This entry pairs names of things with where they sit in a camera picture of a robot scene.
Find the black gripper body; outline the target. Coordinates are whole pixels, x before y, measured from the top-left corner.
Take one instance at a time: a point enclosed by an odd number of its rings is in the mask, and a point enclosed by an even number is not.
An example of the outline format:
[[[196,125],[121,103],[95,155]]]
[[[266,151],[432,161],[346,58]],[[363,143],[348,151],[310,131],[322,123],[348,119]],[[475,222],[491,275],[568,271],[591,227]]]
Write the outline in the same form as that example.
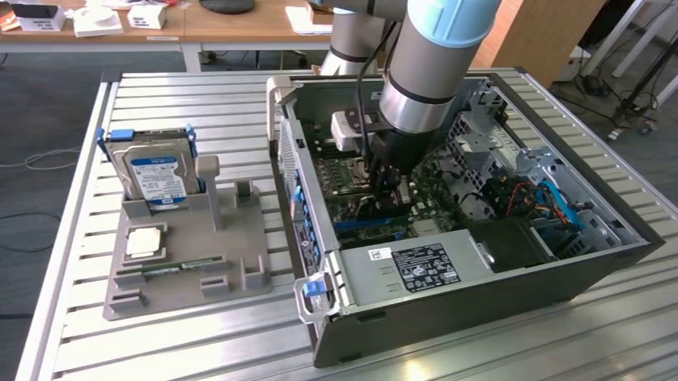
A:
[[[375,132],[370,144],[370,168],[395,168],[408,175],[422,162],[432,139],[434,132],[410,134],[398,129]]]

